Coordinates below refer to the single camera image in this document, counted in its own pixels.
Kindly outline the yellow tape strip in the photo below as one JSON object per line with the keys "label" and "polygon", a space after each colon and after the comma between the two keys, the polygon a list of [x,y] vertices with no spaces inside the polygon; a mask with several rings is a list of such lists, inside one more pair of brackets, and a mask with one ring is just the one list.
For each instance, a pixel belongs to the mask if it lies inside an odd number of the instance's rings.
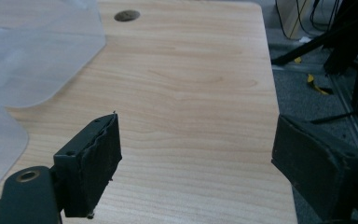
{"label": "yellow tape strip", "polygon": [[315,84],[315,78],[312,74],[307,74],[307,85],[322,95],[331,95],[333,91],[329,88],[323,88]]}

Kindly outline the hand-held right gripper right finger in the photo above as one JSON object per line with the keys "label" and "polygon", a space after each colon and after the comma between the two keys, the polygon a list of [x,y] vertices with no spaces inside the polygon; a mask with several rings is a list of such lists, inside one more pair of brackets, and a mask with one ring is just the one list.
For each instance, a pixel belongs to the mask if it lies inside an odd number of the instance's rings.
{"label": "hand-held right gripper right finger", "polygon": [[278,117],[271,162],[323,220],[358,211],[358,149],[318,126]]}

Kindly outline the aluminium floor rail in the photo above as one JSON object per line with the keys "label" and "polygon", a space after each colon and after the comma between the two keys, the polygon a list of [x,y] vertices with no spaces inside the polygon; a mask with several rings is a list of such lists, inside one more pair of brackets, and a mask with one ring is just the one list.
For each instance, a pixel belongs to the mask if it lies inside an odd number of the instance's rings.
{"label": "aluminium floor rail", "polygon": [[[351,106],[351,90],[348,87],[346,78],[340,75],[332,75],[329,77],[332,87],[335,94],[339,98],[344,110],[349,113],[352,112],[353,108]],[[353,141],[356,146],[358,146],[358,118],[355,116],[350,116],[348,118],[348,123],[350,124],[350,131]]]}

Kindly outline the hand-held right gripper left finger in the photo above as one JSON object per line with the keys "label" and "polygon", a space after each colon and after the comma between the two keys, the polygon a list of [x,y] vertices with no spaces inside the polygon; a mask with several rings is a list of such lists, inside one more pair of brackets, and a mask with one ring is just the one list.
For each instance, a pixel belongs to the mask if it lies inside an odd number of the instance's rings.
{"label": "hand-held right gripper left finger", "polygon": [[55,175],[63,183],[58,199],[65,215],[91,218],[122,160],[118,115],[90,122],[53,160]]}

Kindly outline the translucent plastic sheet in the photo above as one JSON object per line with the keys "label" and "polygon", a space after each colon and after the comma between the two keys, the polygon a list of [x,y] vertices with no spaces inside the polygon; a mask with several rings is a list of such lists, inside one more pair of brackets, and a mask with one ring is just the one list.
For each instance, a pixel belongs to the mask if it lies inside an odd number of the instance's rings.
{"label": "translucent plastic sheet", "polygon": [[0,181],[28,144],[8,110],[50,99],[104,45],[97,0],[0,0]]}

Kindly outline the black tripod stand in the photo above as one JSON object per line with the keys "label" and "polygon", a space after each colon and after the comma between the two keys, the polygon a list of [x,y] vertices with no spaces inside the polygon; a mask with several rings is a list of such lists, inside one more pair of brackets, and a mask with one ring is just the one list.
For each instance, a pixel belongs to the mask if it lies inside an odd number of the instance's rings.
{"label": "black tripod stand", "polygon": [[[330,56],[324,63],[324,71],[327,74],[342,74],[354,62],[358,56],[358,0],[342,0],[332,27],[288,53],[272,59],[271,63],[284,65],[295,58],[302,56],[314,49],[323,46],[332,49]],[[352,92],[351,106],[358,117],[358,65],[357,75]]]}

